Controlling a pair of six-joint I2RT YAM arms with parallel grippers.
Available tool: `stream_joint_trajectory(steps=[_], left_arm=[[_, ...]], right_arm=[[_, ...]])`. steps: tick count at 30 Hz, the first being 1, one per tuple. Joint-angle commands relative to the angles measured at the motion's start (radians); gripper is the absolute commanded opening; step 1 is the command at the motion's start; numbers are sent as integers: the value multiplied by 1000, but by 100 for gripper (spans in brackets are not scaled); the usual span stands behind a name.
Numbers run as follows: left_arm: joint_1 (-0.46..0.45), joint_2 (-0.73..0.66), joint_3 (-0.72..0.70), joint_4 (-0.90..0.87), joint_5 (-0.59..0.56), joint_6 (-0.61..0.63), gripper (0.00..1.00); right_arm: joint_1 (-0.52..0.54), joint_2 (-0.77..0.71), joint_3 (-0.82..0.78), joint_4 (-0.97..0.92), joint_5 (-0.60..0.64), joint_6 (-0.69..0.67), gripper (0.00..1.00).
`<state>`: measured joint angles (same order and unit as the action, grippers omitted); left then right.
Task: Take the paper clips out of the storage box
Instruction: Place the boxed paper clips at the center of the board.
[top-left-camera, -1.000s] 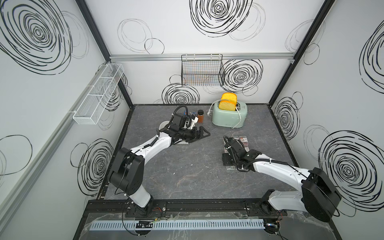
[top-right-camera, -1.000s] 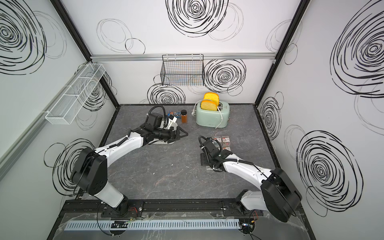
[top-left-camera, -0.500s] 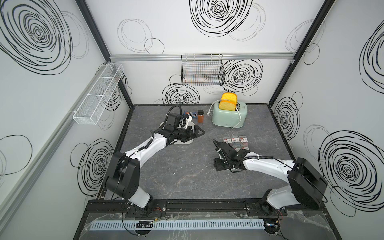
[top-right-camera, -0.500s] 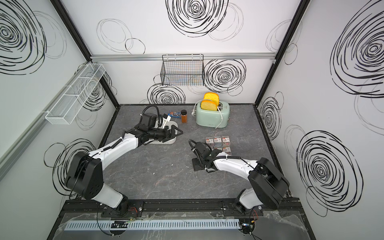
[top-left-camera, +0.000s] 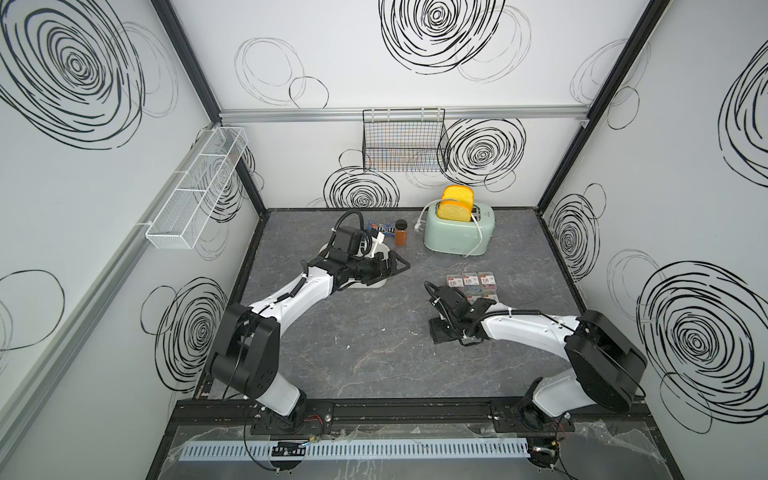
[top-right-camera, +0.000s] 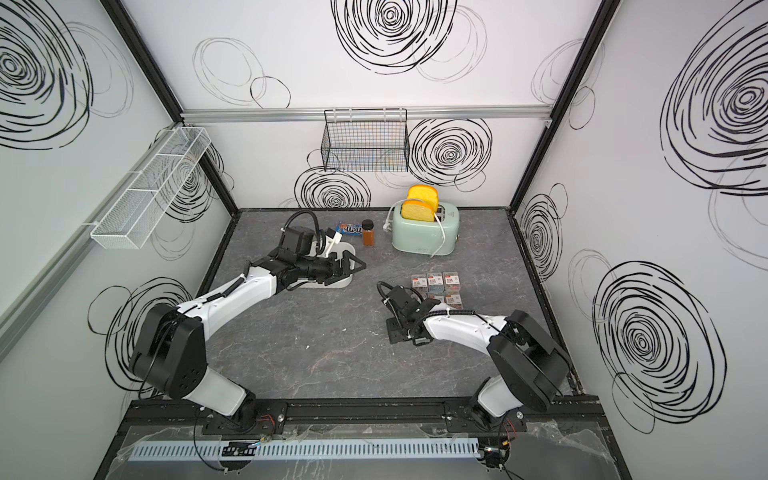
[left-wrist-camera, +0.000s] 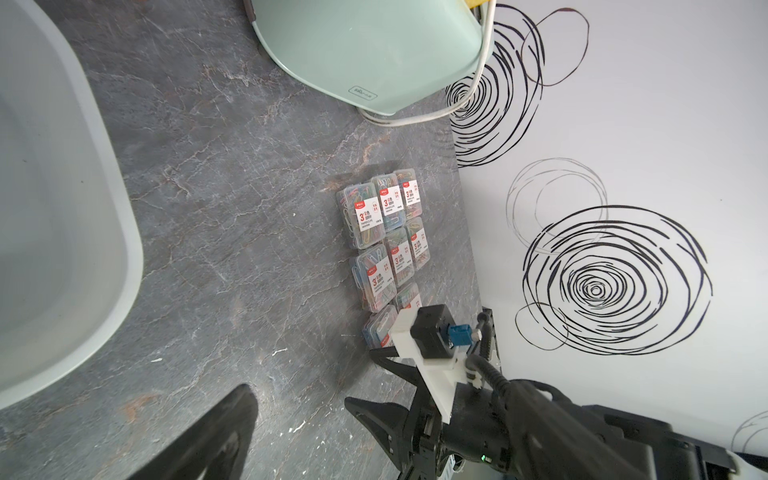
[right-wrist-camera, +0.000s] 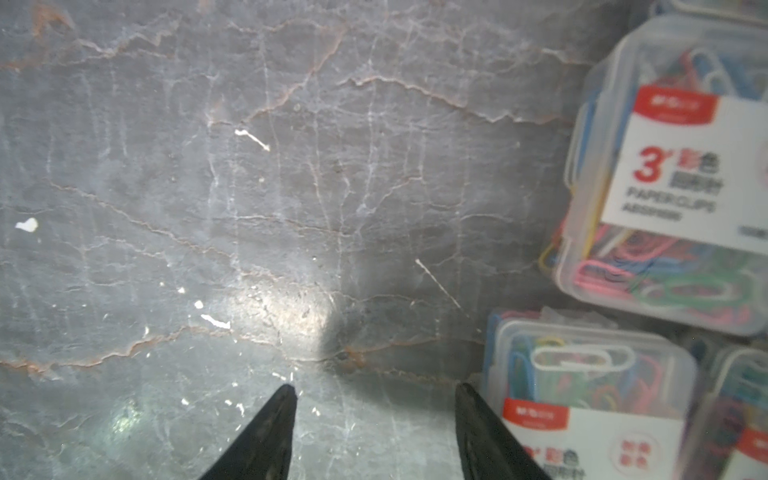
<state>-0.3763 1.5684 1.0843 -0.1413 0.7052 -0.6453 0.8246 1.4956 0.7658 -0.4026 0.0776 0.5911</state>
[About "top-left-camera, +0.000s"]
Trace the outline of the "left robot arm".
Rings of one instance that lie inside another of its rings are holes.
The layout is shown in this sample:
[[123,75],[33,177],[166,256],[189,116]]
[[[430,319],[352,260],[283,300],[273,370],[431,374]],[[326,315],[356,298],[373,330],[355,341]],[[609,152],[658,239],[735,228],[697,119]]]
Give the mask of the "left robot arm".
[[266,298],[228,306],[204,365],[213,379],[273,412],[295,429],[305,425],[306,394],[279,372],[281,336],[311,307],[351,287],[379,288],[410,263],[371,234],[361,211],[344,212],[316,257]]

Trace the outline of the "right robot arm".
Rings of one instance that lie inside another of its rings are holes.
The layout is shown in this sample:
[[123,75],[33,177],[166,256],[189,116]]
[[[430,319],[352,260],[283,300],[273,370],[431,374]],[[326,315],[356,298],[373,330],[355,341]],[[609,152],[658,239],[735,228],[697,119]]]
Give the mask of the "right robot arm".
[[437,316],[429,320],[434,343],[475,346],[509,341],[565,359],[569,367],[532,381],[517,404],[521,421],[540,430],[546,421],[592,405],[626,413],[645,396],[640,382],[648,360],[605,315],[586,310],[556,316],[515,309],[494,299],[474,301],[458,288],[424,283]]

